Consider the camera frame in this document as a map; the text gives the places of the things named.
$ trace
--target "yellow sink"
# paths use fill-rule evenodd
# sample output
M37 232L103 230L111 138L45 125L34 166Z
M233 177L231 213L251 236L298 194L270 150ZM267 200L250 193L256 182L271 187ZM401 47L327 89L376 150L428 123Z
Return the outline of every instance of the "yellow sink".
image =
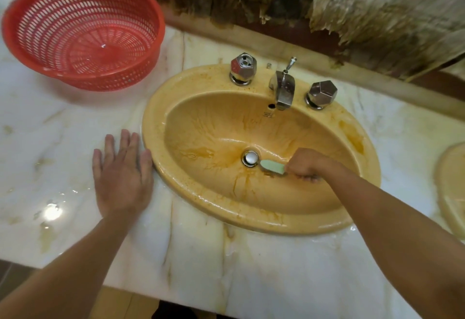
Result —
M240 227L312 234L351 224L326 182L249 168L242 155L285 163L298 147L313 148L379 186L378 157L360 124L336 102L307 107L309 83L296 79L292 107L279 111L268 88L273 70L259 68L245 87L229 71L226 64L185 70L148 102L142 134L160 175L197 208Z

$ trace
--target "hand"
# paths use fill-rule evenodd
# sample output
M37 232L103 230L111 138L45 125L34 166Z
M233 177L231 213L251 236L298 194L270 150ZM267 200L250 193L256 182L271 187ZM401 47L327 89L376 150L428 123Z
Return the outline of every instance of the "hand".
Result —
M121 131L119 151L115 156L113 135L105 137L105 157L95 149L92 157L93 179L97 206L102 217L114 211L127 211L134 221L147 208L152 197L154 177L152 175L152 153L145 150L140 155L140 172L136 159L139 151L139 134L130 136L128 130Z
M298 148L291 160L284 167L284 171L298 177L317 182L321 179L321 166L331 161L326 155L313 149Z

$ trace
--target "sink rim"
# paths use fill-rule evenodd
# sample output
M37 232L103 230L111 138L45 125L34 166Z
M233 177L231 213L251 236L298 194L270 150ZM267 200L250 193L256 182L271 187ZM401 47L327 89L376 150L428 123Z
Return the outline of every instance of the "sink rim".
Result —
M271 102L273 92L267 84L274 71L259 68L252 83L247 87L233 85L229 81L229 65L215 64L187 69L168 79L149 99L142 120L142 137L144 144L152 151L155 167L164 181L180 196L202 211L219 218L221 221L248 228L254 231L279 234L317 234L344 228L352 223L344 207L320 214L281 214L259 209L240 203L207 189L192 179L171 156L165 146L166 119L178 104L211 93L240 93L242 95L260 96ZM200 75L202 81L189 81L192 75ZM354 158L359 174L371 183L380 185L380 165L378 156L368 135L358 121L340 104L334 102L322 111L314 111L305 105L305 92L308 87L296 79L294 102L291 109L299 110L311 119L319 122L335 134ZM364 154L356 151L355 146L338 125L343 121L356 128L364 137Z

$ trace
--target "white marble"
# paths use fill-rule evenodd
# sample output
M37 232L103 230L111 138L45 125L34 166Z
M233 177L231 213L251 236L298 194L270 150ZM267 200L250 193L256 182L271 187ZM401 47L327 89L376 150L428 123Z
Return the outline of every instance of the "white marble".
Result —
M0 0L2 12L9 1ZM104 135L139 131L147 99L170 76L241 52L167 28L160 60L144 81L89 93L27 69L2 41L0 258L43 267L82 238L100 219L90 161ZM284 66L251 54L260 65ZM293 75L322 78L298 67ZM437 218L434 164L465 140L465 124L334 83L337 100L376 147L382 188ZM119 250L106 285L240 318L418 317L388 284L355 226L317 237L246 231L206 216L155 178L152 203ZM62 214L46 221L50 203Z

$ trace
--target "red basket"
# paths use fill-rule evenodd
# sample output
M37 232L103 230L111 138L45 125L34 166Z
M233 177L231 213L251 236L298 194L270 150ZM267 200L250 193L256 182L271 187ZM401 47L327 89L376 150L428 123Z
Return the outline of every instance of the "red basket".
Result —
M165 20L156 0L14 0L2 34L29 68L77 88L113 91L154 68Z

